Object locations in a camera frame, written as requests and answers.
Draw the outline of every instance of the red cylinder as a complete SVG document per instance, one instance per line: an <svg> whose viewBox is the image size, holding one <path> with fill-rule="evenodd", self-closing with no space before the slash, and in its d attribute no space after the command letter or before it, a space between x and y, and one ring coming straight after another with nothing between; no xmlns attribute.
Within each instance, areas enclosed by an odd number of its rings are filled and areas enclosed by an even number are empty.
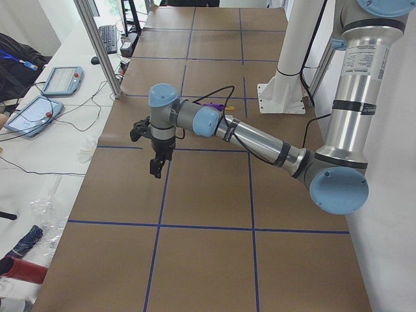
<svg viewBox="0 0 416 312"><path fill-rule="evenodd" d="M4 257L0 260L0 276L15 278L35 284L42 284L47 268L15 257Z"/></svg>

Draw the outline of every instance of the keyboard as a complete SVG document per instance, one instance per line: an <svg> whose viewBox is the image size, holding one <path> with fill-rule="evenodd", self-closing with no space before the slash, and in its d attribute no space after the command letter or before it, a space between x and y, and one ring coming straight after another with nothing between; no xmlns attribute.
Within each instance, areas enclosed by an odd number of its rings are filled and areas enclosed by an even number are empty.
<svg viewBox="0 0 416 312"><path fill-rule="evenodd" d="M117 28L115 25L98 27L98 33L107 54L117 53Z"/></svg>

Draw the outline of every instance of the device screen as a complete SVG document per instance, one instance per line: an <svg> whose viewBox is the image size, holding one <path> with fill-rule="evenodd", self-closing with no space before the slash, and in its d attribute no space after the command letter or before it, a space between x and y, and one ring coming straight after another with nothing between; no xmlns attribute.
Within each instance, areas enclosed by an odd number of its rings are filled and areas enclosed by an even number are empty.
<svg viewBox="0 0 416 312"><path fill-rule="evenodd" d="M57 68L44 92L65 92L69 89L76 68Z"/></svg>
<svg viewBox="0 0 416 312"><path fill-rule="evenodd" d="M24 133L34 131L40 126L39 122L44 120L46 113L52 112L52 107L54 106L55 104L53 102L50 102L47 99L39 98L27 109L21 111L19 116L15 117L8 123L8 126L18 129Z"/></svg>

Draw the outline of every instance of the blue and white device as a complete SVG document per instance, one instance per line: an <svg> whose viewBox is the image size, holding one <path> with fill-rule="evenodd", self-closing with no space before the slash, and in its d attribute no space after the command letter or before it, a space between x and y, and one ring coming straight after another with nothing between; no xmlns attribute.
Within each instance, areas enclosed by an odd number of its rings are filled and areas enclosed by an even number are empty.
<svg viewBox="0 0 416 312"><path fill-rule="evenodd" d="M78 90L83 74L84 71L80 66L54 67L42 92L48 97L71 96Z"/></svg>
<svg viewBox="0 0 416 312"><path fill-rule="evenodd" d="M50 124L63 107L61 102L38 96L18 114L12 116L5 124L5 128L19 135L33 137Z"/></svg>

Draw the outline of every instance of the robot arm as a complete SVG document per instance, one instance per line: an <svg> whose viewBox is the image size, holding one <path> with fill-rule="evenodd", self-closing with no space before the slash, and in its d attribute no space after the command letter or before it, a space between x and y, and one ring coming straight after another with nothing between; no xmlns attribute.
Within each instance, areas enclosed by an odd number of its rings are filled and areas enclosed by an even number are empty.
<svg viewBox="0 0 416 312"><path fill-rule="evenodd" d="M346 48L346 53L328 134L323 147L314 153L291 146L213 108L181 99L169 84L151 88L150 117L134 125L131 139L137 141L141 136L151 139L156 156L150 162L150 173L160 178L165 161L172 160L176 127L203 137L216 135L286 169L306 186L321 209L339 215L351 213L368 197L364 177L368 161L363 149L389 49L403 35L406 14L414 6L414 1L407 0L337 1L333 37L335 46Z"/></svg>

